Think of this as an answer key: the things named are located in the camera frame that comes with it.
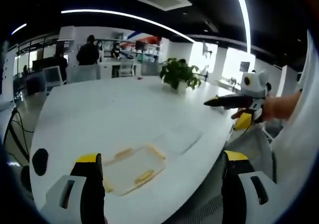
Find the potted plant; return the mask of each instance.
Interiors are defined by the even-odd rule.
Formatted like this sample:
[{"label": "potted plant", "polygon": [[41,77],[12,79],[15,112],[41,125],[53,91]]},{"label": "potted plant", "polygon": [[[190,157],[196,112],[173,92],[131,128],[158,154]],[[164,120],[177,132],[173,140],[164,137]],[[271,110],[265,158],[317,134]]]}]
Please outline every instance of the potted plant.
[{"label": "potted plant", "polygon": [[159,76],[161,79],[164,78],[164,83],[170,84],[173,89],[185,91],[187,87],[191,87],[194,90],[196,85],[198,87],[201,85],[201,80],[192,72],[194,69],[199,70],[197,66],[188,66],[184,59],[176,58],[169,58],[162,64]]}]

